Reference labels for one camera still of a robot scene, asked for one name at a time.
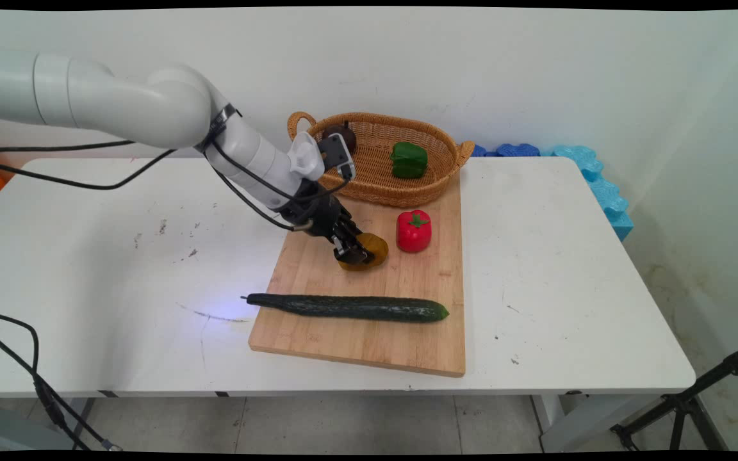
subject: black cable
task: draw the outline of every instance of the black cable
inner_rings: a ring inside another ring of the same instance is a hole
[[[135,143],[135,141],[111,141],[109,143],[78,144],[75,146],[12,147],[12,148],[0,148],[0,152],[58,152],[58,151],[65,151],[65,150],[112,148],[115,146],[126,146],[127,144],[133,144],[133,143]]]
[[[283,198],[288,198],[289,200],[292,200],[293,202],[296,202],[297,204],[302,204],[303,202],[310,202],[310,201],[315,200],[316,198],[322,198],[328,195],[332,195],[332,193],[336,193],[337,191],[346,187],[346,184],[349,184],[349,181],[351,181],[351,178],[346,178],[345,180],[343,180],[342,183],[338,184],[336,187],[325,190],[321,193],[316,193],[316,195],[310,195],[308,197],[294,197],[292,195],[289,195],[289,193],[285,193],[283,190],[278,189],[278,187],[275,187],[272,184],[264,181],[263,179],[258,177],[258,175],[256,175],[254,172],[250,172],[250,170],[246,169],[243,165],[233,160],[232,158],[229,158],[229,156],[224,152],[224,150],[222,149],[222,147],[218,144],[216,140],[213,140],[213,146],[215,146],[216,150],[218,151],[218,154],[220,154],[224,158],[224,160],[231,163],[232,166],[250,175],[255,181],[258,181],[259,183],[264,184],[264,186],[266,186],[267,189],[272,190],[272,192],[277,193]]]
[[[31,327],[21,320],[9,318],[8,316],[2,314],[0,314],[0,320],[9,321],[11,323],[17,324],[19,327],[28,330],[28,332],[30,332],[30,335],[33,336],[33,372],[36,373],[36,371],[38,371],[38,334],[36,334],[35,328]]]
[[[47,411],[47,415],[49,415],[50,420],[52,420],[53,423],[56,424],[56,426],[61,427],[62,431],[64,431],[65,434],[67,434],[67,436],[70,437],[71,440],[73,440],[74,444],[77,444],[77,446],[80,446],[81,449],[90,450],[90,448],[88,448],[88,446],[86,446],[86,444],[84,444],[84,442],[82,442],[81,439],[77,437],[77,435],[74,434],[70,430],[70,427],[67,426],[67,423],[65,422],[64,416],[62,415],[61,411],[59,411],[58,408],[55,409],[55,412],[52,411],[53,409],[49,408],[50,404],[47,402],[48,399],[43,398],[42,392],[41,392],[42,386],[44,386],[45,390],[51,391],[54,393],[53,388],[50,388],[50,385],[47,384],[47,382],[45,382],[45,380],[42,379],[42,377],[39,376],[38,373],[36,373],[36,371],[33,371],[30,368],[30,366],[27,364],[27,362],[25,362],[21,357],[19,357],[17,353],[13,352],[13,350],[9,348],[7,344],[4,344],[1,340],[0,340],[0,349],[3,350],[9,356],[11,356],[12,359],[17,361],[18,364],[21,365],[21,367],[29,371],[30,375],[33,376],[33,384],[36,385],[36,394],[39,397],[39,399],[42,400],[44,409]],[[67,411],[70,412],[70,414],[76,414],[76,412],[72,411],[72,408],[70,408],[69,406],[66,406],[65,409],[67,409]]]
[[[82,418],[79,414],[77,414],[77,412],[73,408],[71,408],[70,405],[68,405],[67,402],[65,402],[65,400],[62,399],[62,397],[59,396],[59,394],[56,393],[56,391],[49,384],[47,384],[46,380],[44,380],[43,377],[41,377],[38,373],[35,373],[33,370],[31,370],[30,367],[27,365],[27,362],[24,362],[24,360],[21,357],[19,357],[15,352],[13,352],[13,350],[9,348],[8,345],[4,344],[1,340],[0,340],[0,349],[3,350],[9,356],[11,356],[12,359],[17,361],[17,363],[20,364],[21,367],[27,370],[28,373],[30,373],[30,375],[33,377],[33,380],[35,382],[40,382],[44,386],[44,388],[47,390],[47,393],[49,393],[50,396],[53,397],[53,399],[58,401],[59,405],[61,405],[62,408],[64,408],[67,412],[69,412],[69,414],[72,415],[73,418],[76,418],[76,422],[81,424],[81,426],[84,427],[84,429],[86,429],[87,432],[90,432],[90,435],[93,435],[93,438],[95,438],[97,441],[99,441],[99,443],[103,445],[104,437],[101,437],[99,433],[97,433],[95,429],[93,429],[93,427],[91,427],[90,424],[88,424],[84,420],[84,418]]]
[[[213,171],[216,172],[216,174],[218,175],[218,177],[220,178],[220,180],[223,181],[224,184],[226,184],[227,187],[229,187],[229,190],[232,190],[233,192],[235,192],[235,195],[237,195],[238,198],[240,198],[244,202],[244,204],[249,205],[249,207],[252,208],[252,210],[255,213],[258,213],[258,215],[260,215],[261,218],[264,218],[267,221],[272,222],[272,224],[277,225],[278,227],[280,227],[282,229],[286,229],[287,231],[295,231],[296,230],[296,228],[293,227],[292,225],[285,225],[285,224],[283,224],[281,222],[278,222],[275,219],[272,219],[269,216],[267,216],[267,214],[264,213],[263,211],[261,211],[260,208],[258,208],[257,206],[255,206],[255,204],[253,204],[246,197],[244,197],[243,196],[243,193],[241,193],[239,190],[235,189],[235,186],[232,186],[232,183],[229,182],[228,179],[226,179],[226,176],[224,176],[222,172],[219,172],[219,170],[216,170],[216,168],[213,166],[213,164],[210,163],[210,166],[213,167]]]
[[[175,152],[176,149],[170,149],[163,154],[159,155],[156,158],[153,158],[153,160],[149,161],[146,165],[142,166],[138,170],[136,170],[135,173],[132,175],[127,176],[123,181],[117,182],[115,184],[112,184],[111,186],[98,186],[97,184],[85,184],[83,182],[78,181],[70,181],[65,180],[62,178],[56,178],[54,176],[48,176],[43,175],[41,173],[33,173],[33,172],[27,172],[26,170],[20,170],[18,168],[14,168],[12,166],[6,166],[3,164],[0,164],[0,170],[5,170],[5,172],[11,172],[15,173],[17,175],[25,175],[29,176],[31,178],[36,178],[37,180],[45,180],[45,181],[51,181],[51,182],[58,182],[59,184],[64,184],[65,186],[73,186],[73,187],[82,187],[84,189],[92,189],[92,190],[114,190],[118,189],[119,187],[123,186],[124,184],[127,184],[129,181],[132,181],[135,179],[136,176],[140,175],[141,173],[146,172],[146,170],[150,167],[158,163],[162,158],[166,157],[167,155],[172,154]]]

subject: red bell pepper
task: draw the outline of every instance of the red bell pepper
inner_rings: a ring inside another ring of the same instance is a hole
[[[431,218],[422,210],[403,212],[398,216],[398,247],[416,253],[429,246]]]

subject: white wall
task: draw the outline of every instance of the white wall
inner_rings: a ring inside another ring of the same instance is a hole
[[[289,146],[285,120],[298,110],[319,119],[375,111],[424,120],[489,149],[585,144],[630,202],[636,229],[628,251],[666,317],[676,312],[695,367],[738,348],[738,249],[726,245],[738,242],[738,11],[0,12],[0,45],[99,60],[138,81],[185,62],[280,149]],[[105,139],[0,122],[0,145]],[[99,155],[157,152],[128,146]],[[30,158],[0,154],[15,166]],[[656,286],[684,286],[686,294],[668,300]],[[734,379],[730,403],[706,403],[738,447]]]
[[[709,76],[719,85],[664,146],[625,241],[697,375],[738,350],[738,47],[721,61],[725,73]],[[738,377],[700,398],[738,449]]]

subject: wicker basket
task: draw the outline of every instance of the wicker basket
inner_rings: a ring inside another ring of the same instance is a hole
[[[357,149],[352,155],[357,177],[340,193],[393,207],[416,207],[438,198],[448,186],[448,179],[466,163],[474,150],[472,141],[458,146],[442,129],[428,123],[371,113],[344,113],[320,122],[315,122],[310,114],[294,113],[287,123],[291,140],[298,134],[298,122],[302,118],[311,123],[308,133],[317,141],[327,126],[343,125],[348,120],[349,128],[357,137]],[[392,175],[390,155],[395,143],[400,141],[418,144],[427,150],[429,162],[421,178],[401,179]],[[343,178],[332,168],[318,181],[331,189],[343,182]]]

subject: white table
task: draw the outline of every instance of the white table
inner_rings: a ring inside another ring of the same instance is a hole
[[[111,184],[144,161],[26,168]],[[285,231],[202,158],[164,160],[114,191],[14,178],[0,192],[0,313],[38,330],[39,371],[64,397],[612,394],[562,418],[540,399],[547,451],[694,383],[573,161],[472,158],[459,174],[462,378],[249,350],[257,307],[238,296],[267,288]],[[29,361],[26,332],[0,321],[0,338]],[[0,351],[0,397],[28,396],[30,376]]]

